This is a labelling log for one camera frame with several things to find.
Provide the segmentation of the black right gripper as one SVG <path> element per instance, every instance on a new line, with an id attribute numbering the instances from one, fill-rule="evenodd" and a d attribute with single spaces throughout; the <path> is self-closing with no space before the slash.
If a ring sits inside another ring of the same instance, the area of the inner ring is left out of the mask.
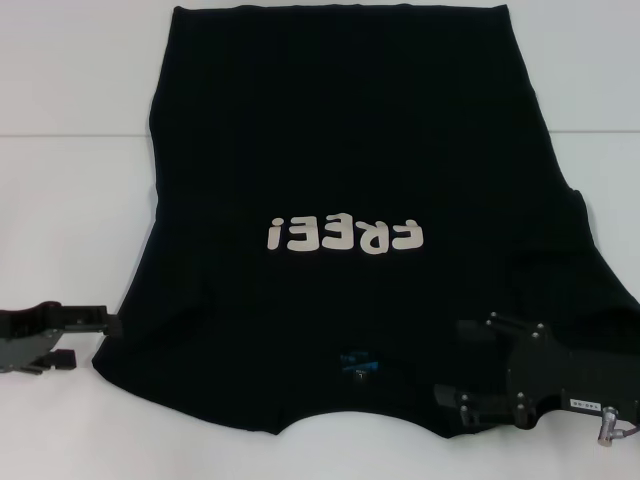
<path id="1" fill-rule="evenodd" d="M 484 318 L 456 323 L 457 351 L 511 351 L 507 395 L 470 393 L 435 385 L 439 406 L 455 410 L 467 428 L 513 425 L 530 430 L 552 410 L 595 415 L 602 431 L 614 431 L 620 394 L 614 373 L 621 355 L 573 350 L 558 342 L 544 324 L 492 311 Z"/>

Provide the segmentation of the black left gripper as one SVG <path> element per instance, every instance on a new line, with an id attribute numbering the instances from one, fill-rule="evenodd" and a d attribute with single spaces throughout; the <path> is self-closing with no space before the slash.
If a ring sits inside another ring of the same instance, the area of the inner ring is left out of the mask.
<path id="1" fill-rule="evenodd" d="M 64 334 L 102 333 L 121 338 L 122 322 L 106 306 L 65 306 L 46 301 L 23 310 L 1 311 L 1 373 L 43 374 L 77 367 L 71 349 L 57 349 Z"/>

